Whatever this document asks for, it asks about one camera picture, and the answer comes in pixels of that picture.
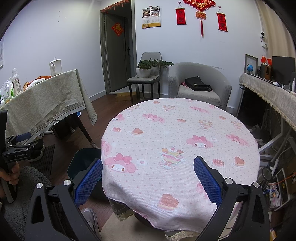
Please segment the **person's left hand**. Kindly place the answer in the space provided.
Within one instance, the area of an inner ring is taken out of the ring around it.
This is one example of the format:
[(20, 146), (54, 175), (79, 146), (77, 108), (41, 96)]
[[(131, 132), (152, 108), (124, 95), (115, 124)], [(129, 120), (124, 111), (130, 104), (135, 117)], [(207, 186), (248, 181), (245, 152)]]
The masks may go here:
[(11, 185), (17, 185), (19, 182), (20, 176), (20, 165), (18, 162), (15, 163), (13, 168), (11, 169), (11, 173), (8, 174), (4, 169), (0, 170), (0, 177), (9, 182)]

